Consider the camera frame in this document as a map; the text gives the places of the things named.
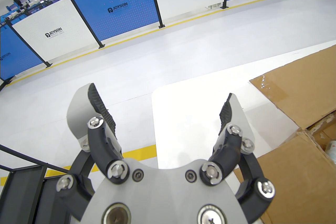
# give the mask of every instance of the white floor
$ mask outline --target white floor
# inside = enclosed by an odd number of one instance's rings
[[[80,148],[66,125],[67,107],[77,88],[94,82],[123,151],[153,145],[151,93],[157,87],[334,40],[335,19],[336,0],[265,0],[67,62],[4,88],[0,143],[71,165]],[[0,164],[29,165],[5,153]]]

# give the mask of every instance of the black plastic linkage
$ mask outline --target black plastic linkage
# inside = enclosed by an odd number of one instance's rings
[[[68,172],[74,179],[72,187],[56,193],[68,212],[79,221],[95,193],[88,178],[93,165],[91,153],[80,151]]]
[[[225,130],[223,146],[216,150],[209,158],[209,162],[216,163],[221,169],[223,175],[222,179],[225,179],[239,163],[241,141],[242,139],[239,135],[230,134]],[[206,174],[201,170],[199,173],[202,181],[205,184],[212,186],[212,184],[210,184],[210,179]]]
[[[69,189],[61,190],[56,195],[66,206],[68,212],[77,220],[81,221],[89,202],[95,193],[88,190],[91,181],[83,176],[72,175],[73,185]]]
[[[106,123],[96,129],[88,128],[88,139],[90,145],[90,151],[93,160],[97,164],[99,170],[108,178],[108,167],[116,160],[122,160],[122,155],[117,152],[105,136]]]
[[[236,198],[249,224],[255,222],[269,207],[273,198],[264,197],[257,187],[258,182],[267,182],[254,154],[241,154],[239,167],[244,181],[240,184]]]
[[[95,32],[93,31],[93,29],[91,28],[91,26],[89,25],[88,21],[85,19],[83,13],[81,12],[81,10],[79,9],[77,3],[75,2],[75,0],[70,0],[73,4],[73,6],[75,7],[75,9],[77,10],[79,16],[82,18],[83,22],[85,23],[85,25],[87,26],[87,28],[89,29],[89,31],[91,32],[92,36],[94,37],[94,39],[96,40],[97,44],[99,45],[99,49],[103,48],[105,46],[105,44],[102,44],[100,42],[100,40],[98,39],[97,35],[95,34]]]
[[[31,163],[35,163],[35,164],[38,164],[38,165],[46,166],[47,168],[54,169],[54,170],[57,170],[57,171],[60,171],[60,172],[63,172],[63,173],[68,173],[67,169],[64,169],[64,168],[61,168],[61,167],[58,167],[58,166],[55,166],[55,165],[52,165],[52,164],[49,164],[49,163],[45,163],[45,162],[43,162],[41,160],[29,157],[27,155],[24,155],[22,153],[14,151],[14,150],[12,150],[12,149],[10,149],[10,148],[8,148],[6,146],[3,146],[1,144],[0,144],[0,151],[6,152],[7,154],[16,156],[18,158],[22,158],[22,159],[27,160],[27,161],[29,161]]]
[[[50,64],[48,61],[45,61],[40,55],[23,39],[23,37],[15,30],[13,27],[11,21],[6,20],[5,23],[9,26],[9,28],[16,34],[18,38],[47,66],[46,68],[50,67],[52,63]]]

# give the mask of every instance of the cardboard flap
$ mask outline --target cardboard flap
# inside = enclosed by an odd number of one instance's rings
[[[250,81],[305,129],[336,110],[336,45]]]
[[[336,223],[336,167],[304,132],[258,158],[276,194],[261,219],[270,223]],[[240,169],[234,170],[242,182]]]

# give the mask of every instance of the black metal railing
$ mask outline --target black metal railing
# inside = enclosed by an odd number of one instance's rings
[[[29,162],[34,163],[34,164],[45,166],[47,168],[54,169],[54,170],[57,170],[57,171],[60,171],[60,172],[63,172],[63,173],[68,173],[68,170],[65,169],[65,168],[58,167],[58,166],[55,166],[53,164],[45,163],[45,162],[43,162],[41,160],[38,160],[36,158],[32,158],[30,156],[22,154],[20,152],[17,152],[15,150],[10,149],[10,148],[8,148],[6,146],[3,146],[1,144],[0,144],[0,151],[3,151],[3,152],[5,152],[7,154],[10,154],[10,155],[13,155],[13,156],[15,156],[17,158],[24,159],[24,160],[29,161]],[[13,169],[11,169],[11,168],[9,168],[7,166],[3,166],[3,165],[0,165],[0,169],[6,170],[6,171],[12,171],[13,170]]]

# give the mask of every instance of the stainless steel bolt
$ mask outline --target stainless steel bolt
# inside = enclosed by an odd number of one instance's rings
[[[61,179],[59,182],[59,186],[61,189],[66,189],[69,184],[70,184],[70,180],[67,178]]]
[[[188,170],[186,172],[186,180],[190,183],[194,183],[197,179],[196,173],[194,170]]]
[[[261,185],[261,188],[262,188],[262,190],[263,190],[264,193],[272,193],[273,192],[273,189],[272,189],[271,185],[268,182],[264,182]]]
[[[241,132],[241,129],[237,125],[230,125],[228,129],[234,134],[239,135]]]
[[[265,181],[265,182],[258,181],[257,187],[258,187],[260,194],[263,195],[264,197],[269,198],[269,199],[274,197],[275,187],[270,181]]]
[[[201,171],[210,179],[211,185],[219,184],[223,179],[223,174],[219,166],[214,162],[206,162],[202,164]]]
[[[95,117],[93,120],[90,121],[90,125],[93,127],[97,127],[99,125],[99,119]]]
[[[119,178],[121,174],[124,172],[124,168],[122,165],[116,164],[112,167],[112,177]]]
[[[245,139],[245,140],[243,141],[243,145],[244,145],[246,148],[251,148],[251,147],[252,147],[252,144],[251,144],[251,142],[250,142],[249,139]]]
[[[201,219],[202,224],[222,224],[219,214],[213,210],[205,211]]]
[[[144,178],[144,172],[141,169],[134,170],[133,174],[133,181],[140,182]]]
[[[205,173],[206,173],[206,175],[207,175],[207,177],[208,177],[209,179],[217,178],[217,177],[218,177],[218,171],[217,171],[217,169],[216,169],[214,166],[212,166],[212,165],[209,165],[209,166],[207,167]]]
[[[56,184],[56,191],[60,192],[61,190],[70,189],[74,184],[73,177],[70,174],[66,174],[59,178]]]

